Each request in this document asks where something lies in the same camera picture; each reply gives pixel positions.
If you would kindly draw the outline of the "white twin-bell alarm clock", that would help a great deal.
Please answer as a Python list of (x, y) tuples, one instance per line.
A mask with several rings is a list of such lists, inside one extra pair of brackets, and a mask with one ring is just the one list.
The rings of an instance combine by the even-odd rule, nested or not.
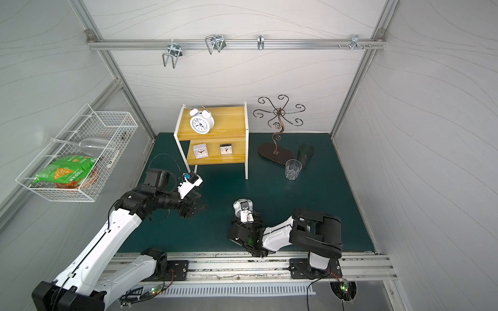
[(203, 106), (196, 106), (190, 109), (190, 126), (201, 135), (209, 133), (215, 126), (215, 119), (211, 111)]
[(249, 199), (242, 198), (238, 199), (233, 203), (233, 209), (236, 218), (241, 217), (241, 212), (242, 211), (253, 211), (254, 210), (254, 205), (253, 202)]

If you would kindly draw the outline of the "white square alarm clock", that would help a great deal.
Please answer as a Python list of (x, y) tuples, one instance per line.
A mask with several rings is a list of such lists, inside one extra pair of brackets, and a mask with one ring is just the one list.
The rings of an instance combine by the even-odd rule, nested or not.
[(195, 159), (207, 158), (209, 156), (209, 152), (206, 143), (194, 145), (193, 154)]

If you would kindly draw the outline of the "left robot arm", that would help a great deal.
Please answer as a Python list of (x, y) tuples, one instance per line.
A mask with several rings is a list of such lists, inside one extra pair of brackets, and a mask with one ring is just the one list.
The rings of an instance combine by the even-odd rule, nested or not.
[(179, 186), (168, 191), (172, 172), (149, 169), (145, 181), (123, 194), (110, 208), (106, 224), (53, 281), (40, 282), (31, 297), (36, 310), (106, 310), (121, 299), (127, 290), (149, 277), (161, 281), (174, 275), (167, 254), (149, 248), (132, 263), (101, 279), (117, 251), (154, 211), (177, 210), (184, 218), (193, 216), (204, 207), (196, 201), (200, 194), (194, 188), (203, 179), (195, 172), (182, 175)]

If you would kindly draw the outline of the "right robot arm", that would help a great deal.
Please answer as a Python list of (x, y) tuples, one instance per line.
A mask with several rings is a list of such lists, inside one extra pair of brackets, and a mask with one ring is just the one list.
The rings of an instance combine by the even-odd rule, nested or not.
[(309, 267), (326, 270), (332, 259), (342, 257), (342, 221), (320, 211), (296, 208), (280, 224), (267, 227), (259, 214), (242, 211), (232, 220), (228, 239), (253, 257), (266, 257), (284, 247), (298, 246), (309, 253)]

